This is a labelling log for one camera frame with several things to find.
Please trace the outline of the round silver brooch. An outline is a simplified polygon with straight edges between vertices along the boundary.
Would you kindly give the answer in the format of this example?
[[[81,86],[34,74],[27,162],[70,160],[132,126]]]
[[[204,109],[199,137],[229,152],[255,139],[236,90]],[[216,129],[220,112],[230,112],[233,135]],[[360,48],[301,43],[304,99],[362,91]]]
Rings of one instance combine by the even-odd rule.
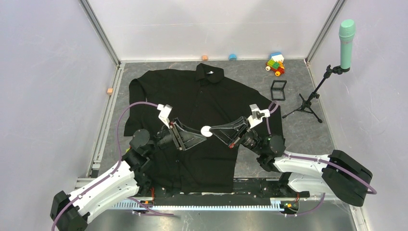
[[[211,137],[213,133],[210,131],[210,126],[203,126],[200,130],[201,134],[205,137]]]

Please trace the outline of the black shirt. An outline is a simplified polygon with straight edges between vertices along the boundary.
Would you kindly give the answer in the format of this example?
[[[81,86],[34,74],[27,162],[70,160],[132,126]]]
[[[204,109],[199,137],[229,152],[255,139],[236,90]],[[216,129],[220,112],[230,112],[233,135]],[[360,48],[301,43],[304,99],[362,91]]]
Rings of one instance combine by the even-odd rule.
[[[233,122],[251,114],[250,105],[266,109],[271,101],[257,90],[225,77],[224,71],[206,64],[195,70],[150,70],[129,84],[132,108],[124,136],[138,129],[154,135],[163,127],[154,104],[170,105],[169,118],[201,129]],[[216,137],[186,150],[168,147],[152,156],[147,175],[164,188],[183,193],[230,193],[238,150]]]

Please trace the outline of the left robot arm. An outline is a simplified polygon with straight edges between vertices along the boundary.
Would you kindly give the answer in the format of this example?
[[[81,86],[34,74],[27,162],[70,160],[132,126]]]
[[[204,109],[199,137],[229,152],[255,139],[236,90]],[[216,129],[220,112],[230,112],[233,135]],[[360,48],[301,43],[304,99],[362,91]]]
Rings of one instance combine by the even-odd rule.
[[[212,136],[210,126],[189,128],[179,120],[169,122],[152,136],[145,129],[135,131],[129,150],[112,168],[85,186],[70,193],[60,191],[52,202],[53,231],[84,231],[102,212],[129,197],[146,196],[152,187],[147,175],[153,154],[166,147],[186,151]]]

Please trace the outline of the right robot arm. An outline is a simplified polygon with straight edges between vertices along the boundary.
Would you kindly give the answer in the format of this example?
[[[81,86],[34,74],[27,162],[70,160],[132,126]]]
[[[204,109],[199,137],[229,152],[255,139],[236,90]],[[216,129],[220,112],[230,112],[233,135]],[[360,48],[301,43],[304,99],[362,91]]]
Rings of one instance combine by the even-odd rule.
[[[242,145],[258,155],[257,161],[265,171],[287,176],[278,183],[283,196],[295,192],[329,193],[361,207],[368,194],[377,194],[370,185],[372,172],[344,151],[333,150],[322,155],[287,151],[281,136],[261,136],[256,132],[255,126],[260,122],[241,117],[224,125],[204,126],[201,134],[215,136],[231,149]]]

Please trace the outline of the black brooch display box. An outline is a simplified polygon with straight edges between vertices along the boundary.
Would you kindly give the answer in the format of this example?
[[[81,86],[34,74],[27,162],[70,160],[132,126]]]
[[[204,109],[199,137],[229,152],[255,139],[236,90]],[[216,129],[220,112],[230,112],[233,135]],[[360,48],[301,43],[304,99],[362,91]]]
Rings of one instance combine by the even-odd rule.
[[[270,87],[271,99],[273,101],[284,101],[285,96],[285,86],[287,84],[286,80],[274,80]]]

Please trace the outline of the blue cap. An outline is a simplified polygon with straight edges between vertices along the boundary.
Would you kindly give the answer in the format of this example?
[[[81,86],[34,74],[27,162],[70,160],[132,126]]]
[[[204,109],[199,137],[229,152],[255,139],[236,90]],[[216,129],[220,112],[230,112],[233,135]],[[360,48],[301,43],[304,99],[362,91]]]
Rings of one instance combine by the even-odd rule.
[[[237,55],[232,53],[228,56],[229,61],[236,61],[237,60]]]

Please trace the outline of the black tripod microphone stand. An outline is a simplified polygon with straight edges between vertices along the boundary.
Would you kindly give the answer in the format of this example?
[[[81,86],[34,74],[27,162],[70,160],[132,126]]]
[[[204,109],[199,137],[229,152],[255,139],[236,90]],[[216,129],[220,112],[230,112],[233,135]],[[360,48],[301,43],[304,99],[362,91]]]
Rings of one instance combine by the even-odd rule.
[[[318,90],[320,89],[320,87],[323,85],[323,83],[325,82],[325,80],[327,80],[328,78],[330,78],[330,76],[332,74],[337,74],[337,75],[341,75],[343,73],[346,73],[350,70],[350,67],[347,69],[341,68],[341,66],[335,66],[333,68],[331,68],[331,65],[328,65],[326,67],[326,71],[323,75],[323,79],[321,80],[321,82],[316,86],[316,88],[314,89],[313,92],[310,93],[309,97],[307,99],[305,99],[302,94],[299,93],[299,97],[302,100],[302,104],[294,109],[293,111],[289,112],[286,115],[282,116],[282,119],[285,119],[287,116],[293,114],[294,112],[302,112],[302,113],[308,113],[308,114],[312,114],[319,123],[323,123],[322,119],[319,118],[319,116],[314,112],[314,110],[311,108],[312,105],[312,100],[313,99],[319,99],[320,95],[318,94]]]

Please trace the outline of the colourful toy block car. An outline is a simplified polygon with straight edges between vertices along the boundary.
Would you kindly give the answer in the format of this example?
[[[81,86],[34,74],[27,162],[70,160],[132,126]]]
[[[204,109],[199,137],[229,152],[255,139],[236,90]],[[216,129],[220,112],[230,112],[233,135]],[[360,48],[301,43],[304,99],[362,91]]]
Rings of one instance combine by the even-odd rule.
[[[271,53],[269,60],[266,62],[266,71],[273,71],[275,76],[279,77],[285,73],[285,67],[283,65],[284,57],[281,52]]]

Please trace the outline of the wooden cube at left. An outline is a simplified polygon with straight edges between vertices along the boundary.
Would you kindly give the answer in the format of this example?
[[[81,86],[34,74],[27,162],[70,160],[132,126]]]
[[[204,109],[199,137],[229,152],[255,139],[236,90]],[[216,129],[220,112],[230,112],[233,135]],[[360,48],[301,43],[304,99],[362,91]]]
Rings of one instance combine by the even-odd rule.
[[[113,94],[114,89],[113,88],[108,88],[107,89],[107,95],[111,96]]]

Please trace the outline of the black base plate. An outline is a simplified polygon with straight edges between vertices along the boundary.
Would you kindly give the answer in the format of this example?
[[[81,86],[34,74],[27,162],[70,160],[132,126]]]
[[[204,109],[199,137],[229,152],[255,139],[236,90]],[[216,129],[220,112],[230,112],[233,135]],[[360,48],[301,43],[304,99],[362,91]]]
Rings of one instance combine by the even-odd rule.
[[[155,185],[154,189],[136,194],[133,198],[144,204],[157,206],[221,206],[270,205],[270,199],[309,198],[309,191],[295,192],[286,178],[235,178],[232,192],[191,192],[167,189]]]

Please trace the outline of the white toothed rail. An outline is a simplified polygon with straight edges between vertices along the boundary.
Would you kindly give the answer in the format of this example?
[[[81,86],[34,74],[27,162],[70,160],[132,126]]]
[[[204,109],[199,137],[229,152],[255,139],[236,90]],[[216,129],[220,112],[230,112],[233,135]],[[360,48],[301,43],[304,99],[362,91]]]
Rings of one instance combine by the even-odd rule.
[[[267,205],[147,205],[155,211],[279,211],[283,212],[280,201],[269,201]],[[110,209],[112,210],[146,210],[135,201],[125,199]]]

